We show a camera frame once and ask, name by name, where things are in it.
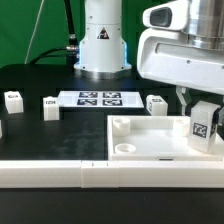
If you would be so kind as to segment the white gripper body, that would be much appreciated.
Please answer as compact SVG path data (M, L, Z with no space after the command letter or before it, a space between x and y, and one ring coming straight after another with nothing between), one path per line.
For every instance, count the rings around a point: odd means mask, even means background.
M146 29L137 70L145 79L224 95L224 51L194 48L181 32Z

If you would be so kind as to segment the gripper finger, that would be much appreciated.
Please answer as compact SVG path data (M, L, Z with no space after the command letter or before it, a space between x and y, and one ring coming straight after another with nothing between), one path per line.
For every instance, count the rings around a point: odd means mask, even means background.
M189 89L183 86L176 87L176 94L181 103L181 114L185 115L187 106L191 103Z
M217 124L219 126L224 126L224 107L220 108L218 111L218 118L217 118Z

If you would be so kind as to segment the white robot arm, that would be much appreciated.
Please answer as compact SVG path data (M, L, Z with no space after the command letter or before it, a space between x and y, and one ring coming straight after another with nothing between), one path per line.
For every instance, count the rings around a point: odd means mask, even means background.
M224 0L171 0L143 12L141 77L219 94L224 101ZM217 115L224 125L224 106Z

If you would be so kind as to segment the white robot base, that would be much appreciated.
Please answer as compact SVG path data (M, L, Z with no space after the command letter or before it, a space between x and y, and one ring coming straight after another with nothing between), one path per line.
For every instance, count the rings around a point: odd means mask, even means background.
M85 0L85 36L79 44L77 75L115 79L129 75L127 44L122 38L122 0Z

